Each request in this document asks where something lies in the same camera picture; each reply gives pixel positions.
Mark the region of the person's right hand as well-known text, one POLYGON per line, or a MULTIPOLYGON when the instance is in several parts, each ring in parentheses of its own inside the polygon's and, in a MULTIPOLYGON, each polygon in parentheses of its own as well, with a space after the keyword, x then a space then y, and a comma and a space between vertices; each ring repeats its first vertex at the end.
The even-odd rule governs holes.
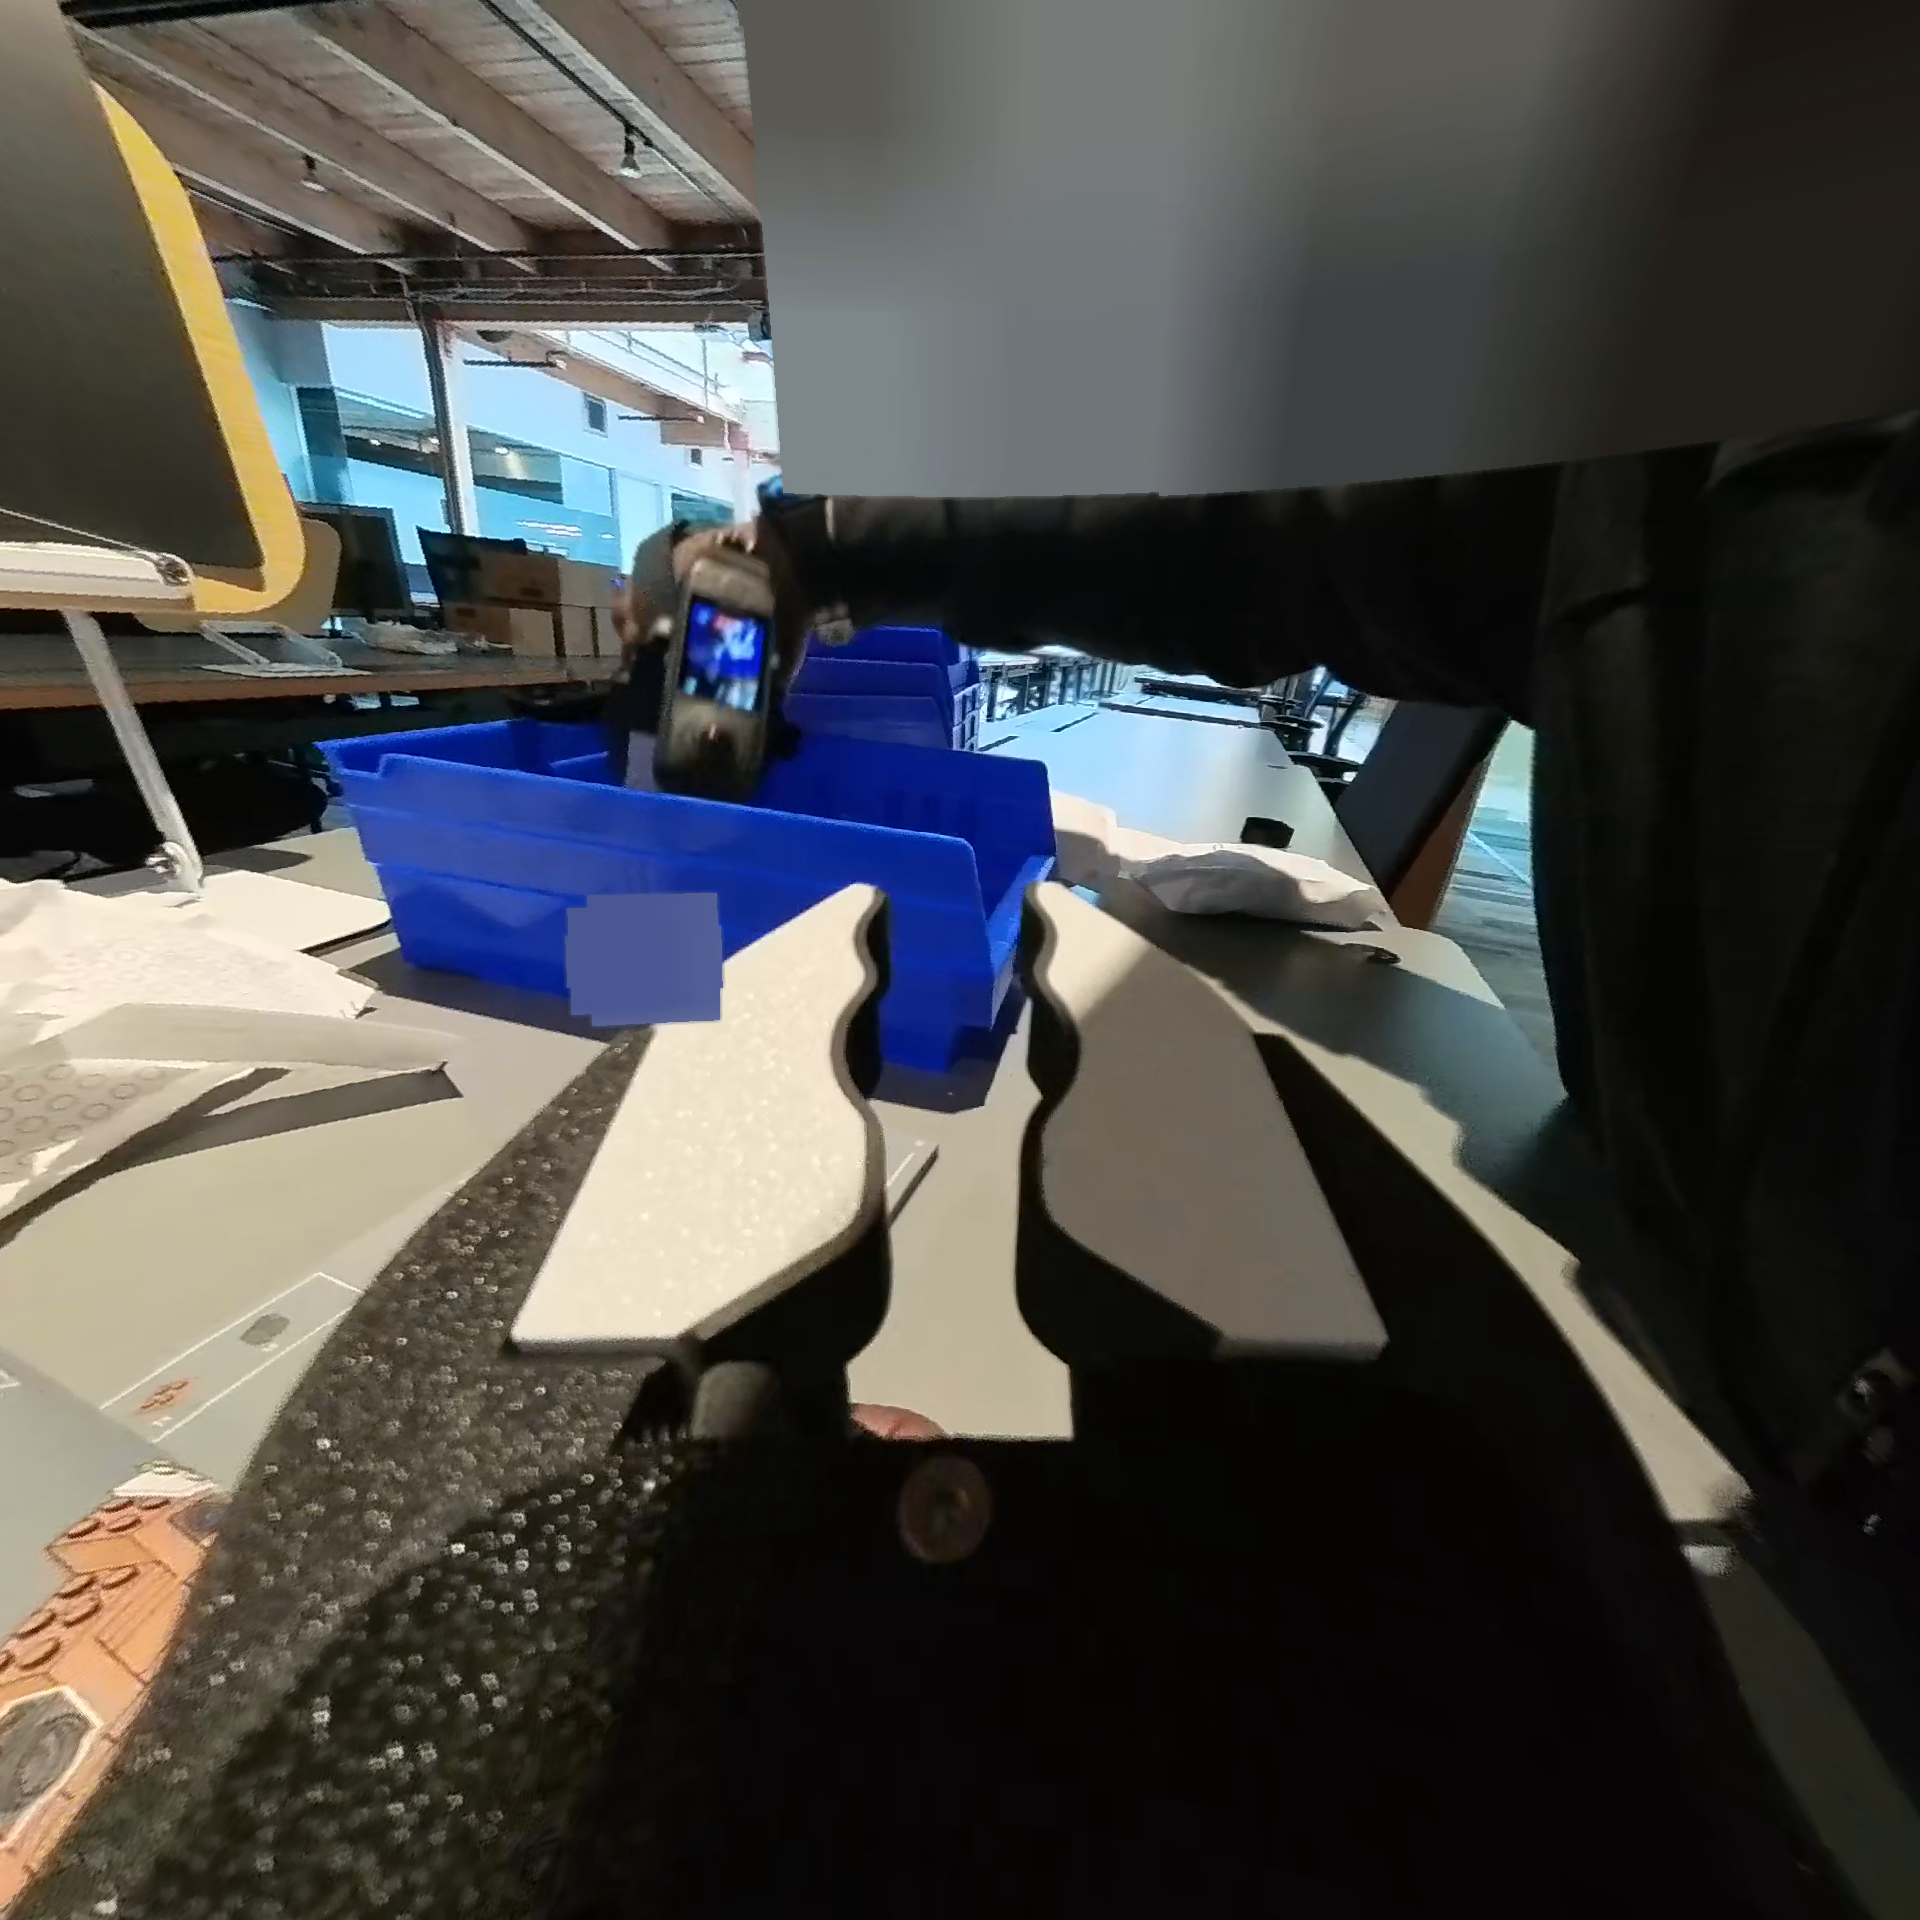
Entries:
POLYGON ((700 560, 745 560, 763 564, 775 589, 775 636, 781 660, 804 652, 817 605, 789 547, 769 518, 730 525, 671 522, 640 540, 632 554, 626 587, 615 602, 615 636, 625 657, 665 646, 675 627, 682 587, 700 560))

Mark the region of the dark desk divider panel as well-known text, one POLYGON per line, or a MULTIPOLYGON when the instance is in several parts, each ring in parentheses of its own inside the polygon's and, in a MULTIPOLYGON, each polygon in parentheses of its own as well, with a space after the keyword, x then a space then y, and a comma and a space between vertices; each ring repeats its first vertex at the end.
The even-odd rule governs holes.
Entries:
POLYGON ((1393 917, 1429 930, 1485 765, 1506 730, 1489 707, 1394 704, 1332 812, 1393 917))

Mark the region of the background monitor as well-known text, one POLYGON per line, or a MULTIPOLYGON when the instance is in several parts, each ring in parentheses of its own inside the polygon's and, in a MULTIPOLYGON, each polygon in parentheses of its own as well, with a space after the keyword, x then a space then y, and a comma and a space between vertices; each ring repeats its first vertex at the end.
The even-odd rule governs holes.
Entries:
POLYGON ((349 502, 299 501, 304 522, 328 525, 341 547, 332 613, 341 617, 397 620, 417 616, 417 600, 401 554, 393 510, 349 502))

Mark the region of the stack of blue plastic bins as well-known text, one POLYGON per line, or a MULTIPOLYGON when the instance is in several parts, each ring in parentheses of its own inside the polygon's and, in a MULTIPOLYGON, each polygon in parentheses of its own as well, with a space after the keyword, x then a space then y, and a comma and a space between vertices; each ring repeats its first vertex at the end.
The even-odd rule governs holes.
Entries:
POLYGON ((981 674, 967 646, 933 628, 817 636, 784 691, 784 717, 807 736, 975 752, 981 674))

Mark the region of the person's belt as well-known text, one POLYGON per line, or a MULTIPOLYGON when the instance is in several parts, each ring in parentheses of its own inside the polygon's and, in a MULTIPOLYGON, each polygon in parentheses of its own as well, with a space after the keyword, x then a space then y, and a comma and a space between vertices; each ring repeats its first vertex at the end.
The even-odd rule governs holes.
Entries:
POLYGON ((1840 1413, 1847 1420, 1843 1462, 1856 1500, 1875 1512, 1916 1501, 1916 1360, 1881 1345, 1851 1372, 1840 1392, 1840 1413))

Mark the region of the background wooden desk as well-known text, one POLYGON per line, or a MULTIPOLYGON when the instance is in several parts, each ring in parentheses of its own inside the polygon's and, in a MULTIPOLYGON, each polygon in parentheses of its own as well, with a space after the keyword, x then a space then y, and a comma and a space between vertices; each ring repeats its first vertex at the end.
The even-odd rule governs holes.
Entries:
MULTIPOLYGON (((266 673, 199 633, 108 636, 106 646, 136 704, 218 704, 376 693, 600 688, 612 657, 541 660, 514 653, 393 657, 344 640, 344 666, 289 662, 266 673)), ((99 691, 67 628, 2 638, 2 714, 84 712, 99 691)))

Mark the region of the dark board with yellow rim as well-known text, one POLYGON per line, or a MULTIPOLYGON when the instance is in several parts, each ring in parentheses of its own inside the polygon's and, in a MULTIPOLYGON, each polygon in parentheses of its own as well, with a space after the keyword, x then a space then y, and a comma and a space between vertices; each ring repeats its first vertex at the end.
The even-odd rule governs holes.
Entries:
POLYGON ((2 8, 2 542, 178 557, 187 621, 306 560, 199 217, 52 3, 2 8))

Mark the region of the person's black jacket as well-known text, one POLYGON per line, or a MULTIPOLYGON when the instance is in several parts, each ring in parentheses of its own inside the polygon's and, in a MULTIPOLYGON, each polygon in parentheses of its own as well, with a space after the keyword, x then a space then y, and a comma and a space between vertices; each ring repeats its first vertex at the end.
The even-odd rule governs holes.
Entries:
POLYGON ((1529 662, 1560 1065, 1621 1305, 1916 1809, 1916 1501, 1840 1392, 1916 1360, 1916 412, 1562 469, 1529 662))

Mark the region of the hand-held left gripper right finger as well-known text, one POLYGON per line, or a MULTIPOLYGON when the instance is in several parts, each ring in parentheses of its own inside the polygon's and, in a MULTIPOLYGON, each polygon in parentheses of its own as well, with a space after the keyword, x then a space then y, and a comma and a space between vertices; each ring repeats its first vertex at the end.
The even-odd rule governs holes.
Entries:
POLYGON ((1386 1322, 1249 1022, 1060 883, 1024 898, 1018 1302, 1065 1364, 1372 1360, 1386 1322))

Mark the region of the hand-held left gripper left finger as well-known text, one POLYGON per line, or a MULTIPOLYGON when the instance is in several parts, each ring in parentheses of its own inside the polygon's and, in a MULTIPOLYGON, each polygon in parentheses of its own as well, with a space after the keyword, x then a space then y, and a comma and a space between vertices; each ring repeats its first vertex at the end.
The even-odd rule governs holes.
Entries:
POLYGON ((849 1366, 891 1302, 874 1112, 890 908, 853 883, 661 1024, 507 1330, 519 1360, 632 1362, 705 1436, 855 1433, 849 1366))

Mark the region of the grey desk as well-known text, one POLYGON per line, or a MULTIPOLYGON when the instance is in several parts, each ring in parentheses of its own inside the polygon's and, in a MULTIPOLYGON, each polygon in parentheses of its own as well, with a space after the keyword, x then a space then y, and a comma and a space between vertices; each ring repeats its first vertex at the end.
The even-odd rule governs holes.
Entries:
MULTIPOLYGON (((1595 1189, 1576 1178, 1576 1225, 1516 1208, 1513 1154, 1560 1117, 1544 1058, 1452 944, 1417 930, 1324 933, 1260 920, 1188 920, 1135 884, 1098 889, 1112 920, 1205 977, 1255 1038, 1282 1040, 1388 1145, 1388 1170, 1423 1172, 1546 1309, 1639 1454, 1688 1558, 1711 1578, 1732 1564, 1732 1523, 1748 1500, 1739 1473, 1595 1314, 1577 1284, 1586 1230, 1602 1230, 1595 1189)), ((176 1152, 311 1136, 322 1169, 361 1145, 420 1148, 419 1181, 453 1180, 447 1202, 529 1117, 583 1069, 600 1042, 563 996, 412 966, 380 977, 373 1022, 417 1024, 448 1042, 443 1081, 460 1096, 397 1107, 363 1073, 304 1068, 233 1096, 218 1091, 143 1148, 176 1152)), ((1065 1416, 1065 1366, 1041 1357, 1016 1294, 1018 1161, 1036 1107, 1024 1068, 1028 1020, 1000 1062, 972 1056, 948 1074, 890 1065, 875 1096, 891 1148, 940 1145, 919 1198, 893 1227, 893 1312, 855 1386, 975 1433, 1051 1433, 1065 1416)), ((1359 1224, 1339 1227, 1380 1317, 1386 1281, 1361 1252, 1361 1227, 1405 1225, 1411 1205, 1386 1178, 1361 1178, 1359 1224)))

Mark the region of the large blue plastic bin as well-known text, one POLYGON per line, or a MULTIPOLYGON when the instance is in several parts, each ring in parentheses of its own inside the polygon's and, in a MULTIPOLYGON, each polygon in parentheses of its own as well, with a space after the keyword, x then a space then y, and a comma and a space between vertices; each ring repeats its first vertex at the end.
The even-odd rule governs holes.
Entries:
POLYGON ((887 898, 887 1065, 947 1073, 1018 981, 1024 891, 1053 876, 1045 765, 841 736, 749 802, 619 784, 591 728, 513 717, 320 744, 417 970, 564 996, 592 896, 711 893, 733 955, 841 889, 887 898))

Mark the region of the grey instruction booklet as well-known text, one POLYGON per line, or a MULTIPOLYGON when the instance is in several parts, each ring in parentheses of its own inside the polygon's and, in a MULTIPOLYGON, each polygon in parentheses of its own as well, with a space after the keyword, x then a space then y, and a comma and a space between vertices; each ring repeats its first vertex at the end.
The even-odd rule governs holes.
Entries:
POLYGON ((5 1221, 5 1916, 101 1780, 228 1496, 453 1190, 420 1148, 143 1148, 5 1221))

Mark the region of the person's right forearm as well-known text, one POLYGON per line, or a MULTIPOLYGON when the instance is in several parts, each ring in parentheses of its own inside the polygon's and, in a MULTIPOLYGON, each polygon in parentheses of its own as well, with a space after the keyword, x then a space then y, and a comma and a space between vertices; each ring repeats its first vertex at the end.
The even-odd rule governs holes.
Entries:
POLYGON ((762 499, 786 620, 1529 714, 1560 467, 1223 496, 762 499))

